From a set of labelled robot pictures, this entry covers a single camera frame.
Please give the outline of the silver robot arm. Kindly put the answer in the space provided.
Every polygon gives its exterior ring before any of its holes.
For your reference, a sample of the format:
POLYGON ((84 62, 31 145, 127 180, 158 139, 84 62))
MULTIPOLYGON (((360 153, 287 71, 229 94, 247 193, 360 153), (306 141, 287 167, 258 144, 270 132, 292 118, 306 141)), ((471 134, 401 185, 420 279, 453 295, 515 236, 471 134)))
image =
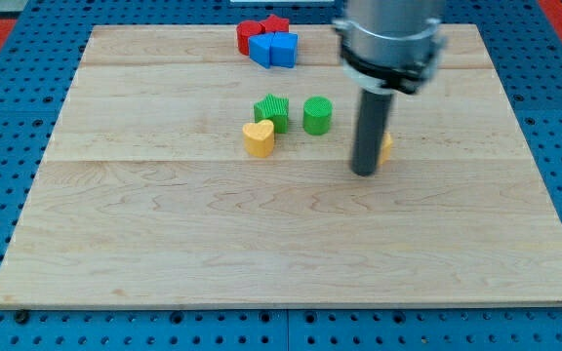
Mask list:
POLYGON ((444 0, 347 0, 333 20, 343 72, 373 94, 415 94, 441 59, 444 9, 444 0))

